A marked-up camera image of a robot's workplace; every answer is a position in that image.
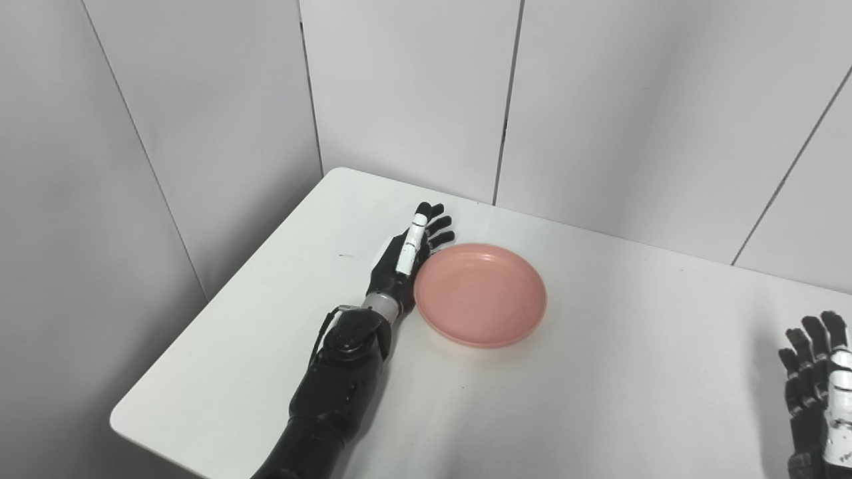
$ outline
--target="pink plate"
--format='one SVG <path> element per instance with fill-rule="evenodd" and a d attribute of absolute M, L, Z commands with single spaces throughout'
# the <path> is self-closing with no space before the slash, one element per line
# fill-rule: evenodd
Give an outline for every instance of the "pink plate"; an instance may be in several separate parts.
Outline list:
<path fill-rule="evenodd" d="M 432 256 L 417 275 L 414 297 L 435 330 L 478 348 L 521 341 L 547 306 L 544 282 L 530 263 L 512 251 L 477 243 Z"/>

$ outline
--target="panel seam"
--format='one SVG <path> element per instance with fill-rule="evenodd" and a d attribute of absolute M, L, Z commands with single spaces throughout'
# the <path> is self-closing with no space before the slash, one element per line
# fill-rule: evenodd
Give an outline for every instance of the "panel seam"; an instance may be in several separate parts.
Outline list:
<path fill-rule="evenodd" d="M 512 104 L 512 89 L 515 86 L 515 65 L 518 61 L 518 45 L 521 43 L 521 23 L 524 20 L 524 5 L 527 0 L 521 0 L 518 7 L 518 26 L 515 29 L 515 47 L 512 50 L 512 65 L 509 69 L 509 92 L 506 94 L 506 111 L 503 115 L 503 132 L 500 136 L 500 150 L 497 155 L 497 172 L 494 175 L 494 196 L 491 204 L 497 206 L 497 192 L 500 186 L 500 173 L 503 171 L 503 151 L 506 146 L 506 130 L 509 128 L 509 108 Z"/>
<path fill-rule="evenodd" d="M 751 241 L 751 237 L 754 235 L 754 232 L 757 231 L 757 227 L 760 226 L 760 223 L 763 221 L 763 218 L 766 216 L 767 211 L 769 211 L 769 207 L 771 207 L 772 204 L 775 202 L 775 199 L 778 198 L 778 194 L 781 193 L 781 189 L 787 183 L 787 178 L 790 177 L 790 174 L 792 173 L 793 168 L 795 168 L 796 165 L 798 164 L 798 160 L 802 157 L 802 153 L 804 153 L 805 148 L 808 147 L 811 139 L 814 138 L 814 134 L 816 133 L 817 129 L 820 128 L 820 125 L 822 124 L 822 120 L 825 119 L 826 115 L 828 114 L 828 111 L 832 109 L 832 105 L 834 105 L 834 101 L 840 95 L 840 90 L 843 89 L 847 80 L 849 80 L 850 74 L 852 74 L 852 67 L 850 67 L 849 70 L 846 72 L 846 75 L 843 77 L 843 81 L 840 82 L 840 86 L 838 86 L 838 88 L 834 91 L 834 95 L 832 95 L 832 98 L 831 98 L 831 100 L 829 100 L 828 105 L 826 105 L 826 108 L 822 111 L 822 114 L 820 115 L 819 119 L 816 120 L 816 124 L 814 125 L 814 128 L 810 131 L 808 138 L 805 139 L 804 144 L 802 145 L 802 147 L 799 149 L 798 153 L 796 154 L 796 158 L 793 159 L 793 162 L 790 164 L 790 167 L 787 168 L 787 171 L 784 174 L 784 176 L 781 178 L 781 181 L 778 183 L 778 186 L 775 187 L 775 191 L 772 193 L 772 196 L 769 197 L 769 202 L 766 204 L 766 206 L 763 207 L 763 211 L 761 211 L 760 216 L 757 217 L 757 221 L 754 223 L 754 226 L 751 227 L 751 231 L 749 231 L 748 236 L 745 237 L 745 241 L 743 241 L 742 246 L 740 246 L 740 249 L 737 251 L 736 256 L 734 256 L 734 260 L 731 262 L 731 266 L 736 266 L 737 261 L 740 259 L 740 255 L 742 255 L 743 251 L 746 249 L 746 245 L 748 245 L 749 241 Z"/>
<path fill-rule="evenodd" d="M 311 117 L 314 121 L 314 138 L 317 141 L 317 159 L 319 159 L 319 175 L 325 176 L 325 167 L 322 164 L 322 151 L 320 151 L 320 126 L 317 125 L 317 109 L 314 105 L 314 87 L 311 84 L 311 68 L 308 65 L 308 42 L 305 40 L 305 25 L 302 22 L 302 2 L 296 1 L 296 9 L 299 13 L 299 34 L 302 35 L 302 54 L 305 58 L 305 75 L 308 78 L 308 97 L 311 99 Z"/>
<path fill-rule="evenodd" d="M 84 0 L 80 0 L 80 4 L 83 5 L 83 11 L 86 14 L 86 18 L 89 19 L 89 25 L 92 27 L 92 32 L 95 34 L 95 41 L 98 43 L 98 48 L 101 49 L 101 54 L 103 55 L 104 61 L 106 62 L 106 67 L 109 69 L 110 75 L 112 76 L 112 81 L 115 83 L 115 88 L 118 90 L 118 96 L 121 98 L 121 102 L 124 105 L 124 110 L 127 112 L 127 116 L 130 119 L 130 124 L 133 126 L 133 131 L 136 134 L 136 139 L 139 141 L 139 145 L 142 148 L 142 153 L 145 155 L 145 160 L 148 162 L 148 168 L 151 169 L 151 174 L 154 178 L 154 182 L 157 184 L 157 189 L 160 192 L 160 196 L 163 198 L 165 209 L 169 212 L 171 224 L 175 227 L 175 231 L 177 232 L 177 238 L 180 240 L 181 246 L 183 247 L 183 252 L 187 256 L 187 260 L 189 261 L 189 267 L 193 269 L 195 280 L 199 283 L 199 288 L 201 289 L 201 294 L 204 296 L 204 300 L 206 302 L 209 302 L 210 298 L 207 296 L 207 291 L 204 290 L 204 284 L 201 282 L 199 272 L 195 268 L 195 264 L 193 263 L 192 257 L 189 255 L 189 250 L 187 249 L 187 242 L 184 241 L 183 235 L 181 234 L 181 230 L 177 227 L 175 214 L 172 212 L 171 206 L 169 206 L 169 201 L 165 197 L 163 185 L 160 184 L 160 180 L 157 177 L 157 171 L 154 169 L 153 163 L 151 162 L 151 157 L 148 155 L 147 148 L 145 148 L 145 142 L 142 141 L 142 136 L 139 133 L 139 128 L 136 127 L 136 121 L 133 119 L 133 115 L 130 113 L 130 106 L 128 106 L 127 100 L 124 98 L 124 92 L 121 90 L 121 86 L 118 84 L 118 79 L 115 76 L 115 71 L 113 71 L 112 69 L 112 63 L 110 63 L 109 57 L 107 57 L 107 52 L 104 49 L 103 43 L 101 42 L 101 36 L 98 35 L 98 31 L 95 29 L 95 23 L 92 21 L 92 15 L 89 13 L 89 8 L 86 6 Z"/>

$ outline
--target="robotic hand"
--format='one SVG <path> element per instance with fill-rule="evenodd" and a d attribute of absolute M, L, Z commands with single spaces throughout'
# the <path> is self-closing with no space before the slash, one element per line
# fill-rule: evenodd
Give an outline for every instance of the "robotic hand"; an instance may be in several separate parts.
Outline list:
<path fill-rule="evenodd" d="M 787 370 L 784 396 L 795 448 L 787 469 L 791 479 L 850 479 L 852 352 L 843 318 L 833 311 L 820 318 L 802 319 L 807 334 L 787 330 L 795 351 L 778 352 Z"/>
<path fill-rule="evenodd" d="M 452 224 L 443 212 L 443 205 L 421 203 L 412 225 L 390 241 L 373 268 L 361 306 L 340 306 L 325 317 L 308 371 L 290 402 L 284 434 L 254 478 L 331 475 L 376 392 L 390 352 L 391 325 L 414 308 L 420 266 L 436 248 L 455 239 L 452 231 L 439 233 Z"/>

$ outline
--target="fingertip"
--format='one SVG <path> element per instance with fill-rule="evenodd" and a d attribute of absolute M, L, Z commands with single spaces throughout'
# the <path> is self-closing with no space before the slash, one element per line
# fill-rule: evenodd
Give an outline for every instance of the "fingertip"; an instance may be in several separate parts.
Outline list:
<path fill-rule="evenodd" d="M 793 343 L 793 346 L 796 346 L 796 343 L 801 343 L 802 341 L 807 341 L 808 339 L 805 337 L 804 332 L 802 332 L 799 328 L 790 328 L 786 331 L 787 339 Z"/>
<path fill-rule="evenodd" d="M 834 311 L 823 311 L 820 315 L 822 322 L 828 329 L 828 335 L 832 343 L 832 349 L 846 345 L 846 321 Z"/>
<path fill-rule="evenodd" d="M 424 201 L 417 207 L 417 211 L 415 213 L 431 219 L 430 214 L 432 213 L 432 205 Z"/>
<path fill-rule="evenodd" d="M 449 243 L 456 239 L 456 234 L 453 231 L 445 231 L 444 233 L 436 235 L 434 238 L 429 239 L 429 249 L 434 250 L 435 248 Z"/>
<path fill-rule="evenodd" d="M 784 365 L 787 372 L 793 373 L 798 371 L 799 364 L 796 351 L 790 348 L 782 348 L 778 350 L 778 357 L 781 359 L 781 364 Z"/>
<path fill-rule="evenodd" d="M 828 354 L 828 336 L 826 327 L 822 325 L 822 321 L 816 316 L 805 316 L 802 318 L 802 326 L 808 332 L 811 342 L 814 346 L 814 353 L 817 355 Z"/>
<path fill-rule="evenodd" d="M 433 218 L 436 218 L 436 217 L 440 216 L 441 214 L 443 214 L 443 212 L 444 212 L 444 204 L 443 203 L 439 203 L 435 206 L 432 206 L 432 212 L 429 215 L 429 219 L 431 220 Z"/>

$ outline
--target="white wall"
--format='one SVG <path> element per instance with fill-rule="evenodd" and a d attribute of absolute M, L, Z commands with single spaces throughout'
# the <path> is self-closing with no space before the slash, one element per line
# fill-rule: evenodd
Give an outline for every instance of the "white wall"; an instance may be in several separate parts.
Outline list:
<path fill-rule="evenodd" d="M 109 412 L 204 305 L 83 7 L 0 3 L 2 476 L 190 477 Z"/>
<path fill-rule="evenodd" d="M 852 52 L 847 55 L 852 62 Z M 736 263 L 852 293 L 852 87 L 820 128 Z"/>
<path fill-rule="evenodd" d="M 850 32 L 845 0 L 527 0 L 497 205 L 730 263 Z"/>
<path fill-rule="evenodd" d="M 492 201 L 519 0 L 302 0 L 325 170 Z"/>
<path fill-rule="evenodd" d="M 85 0 L 211 297 L 320 180 L 296 0 Z"/>
<path fill-rule="evenodd" d="M 188 479 L 108 417 L 320 178 L 297 6 L 89 7 L 0 3 L 0 464 Z"/>

